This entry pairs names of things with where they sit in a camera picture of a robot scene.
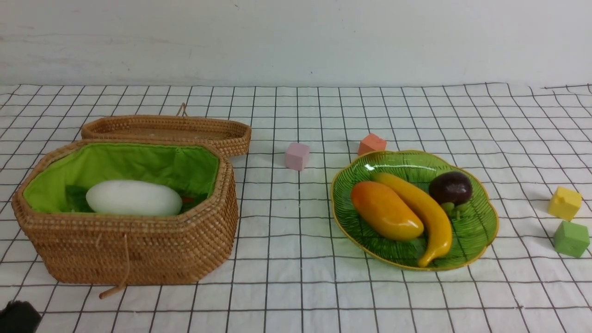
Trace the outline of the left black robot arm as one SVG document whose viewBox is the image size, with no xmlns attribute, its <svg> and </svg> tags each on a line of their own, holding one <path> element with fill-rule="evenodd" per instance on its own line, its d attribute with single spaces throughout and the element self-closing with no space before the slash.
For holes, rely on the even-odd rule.
<svg viewBox="0 0 592 333">
<path fill-rule="evenodd" d="M 9 301 L 0 312 L 1 333 L 35 333 L 41 314 L 28 301 Z"/>
</svg>

